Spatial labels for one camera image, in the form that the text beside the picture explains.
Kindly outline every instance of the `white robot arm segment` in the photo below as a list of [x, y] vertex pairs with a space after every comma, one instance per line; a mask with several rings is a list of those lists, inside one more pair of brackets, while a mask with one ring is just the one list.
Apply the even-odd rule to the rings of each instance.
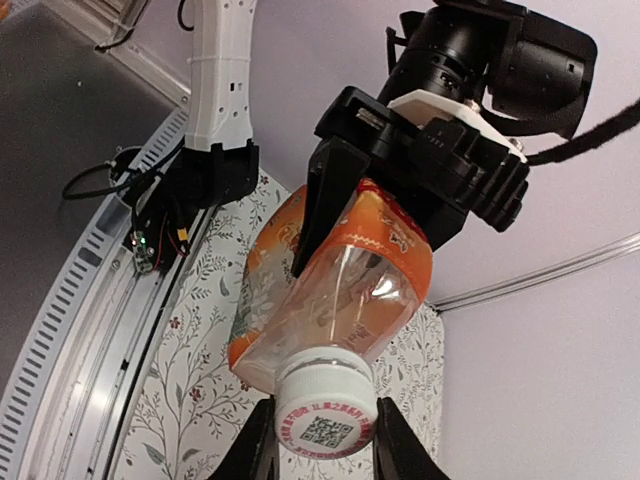
[[249, 66], [256, 0], [194, 0], [191, 102], [185, 146], [241, 148], [253, 137]]

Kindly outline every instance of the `screw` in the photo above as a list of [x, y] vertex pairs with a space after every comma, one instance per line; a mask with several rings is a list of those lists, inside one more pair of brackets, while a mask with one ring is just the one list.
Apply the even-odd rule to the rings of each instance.
[[480, 107], [480, 105], [478, 105], [476, 102], [474, 102], [471, 99], [465, 100], [464, 104], [467, 107], [469, 107], [471, 110], [473, 110], [474, 113], [480, 113], [482, 111], [482, 107]]
[[511, 145], [513, 145], [514, 147], [516, 147], [518, 149], [519, 152], [524, 152], [524, 145], [522, 144], [522, 142], [520, 140], [518, 140], [517, 138], [510, 138], [509, 139], [509, 143]]

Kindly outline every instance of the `floral wallpaper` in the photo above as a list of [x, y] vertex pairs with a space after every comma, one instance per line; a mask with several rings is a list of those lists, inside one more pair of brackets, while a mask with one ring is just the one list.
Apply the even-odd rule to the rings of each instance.
[[[227, 365], [226, 347], [245, 257], [288, 192], [262, 174], [248, 198], [211, 222], [166, 325], [120, 453], [115, 480], [205, 480], [215, 470], [263, 394]], [[423, 306], [375, 364], [379, 396], [392, 397], [425, 448], [437, 458], [444, 333]], [[280, 478], [373, 478], [370, 447], [346, 459], [315, 461], [281, 452]]]

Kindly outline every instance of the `plastic bottle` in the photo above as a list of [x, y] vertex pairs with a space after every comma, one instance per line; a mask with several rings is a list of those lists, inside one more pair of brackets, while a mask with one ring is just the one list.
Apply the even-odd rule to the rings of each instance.
[[350, 455], [377, 418], [370, 364], [424, 302], [432, 252], [370, 180], [297, 281], [287, 276], [304, 191], [272, 217], [249, 256], [230, 366], [276, 397], [276, 433], [311, 458]]

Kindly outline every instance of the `black clamp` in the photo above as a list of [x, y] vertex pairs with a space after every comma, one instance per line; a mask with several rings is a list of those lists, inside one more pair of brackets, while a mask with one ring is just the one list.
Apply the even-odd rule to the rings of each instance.
[[433, 250], [469, 212], [502, 232], [515, 220], [529, 167], [508, 147], [458, 120], [419, 129], [355, 87], [346, 88], [316, 128], [323, 140], [309, 162], [305, 219], [292, 266], [299, 276], [363, 177], [396, 201]]

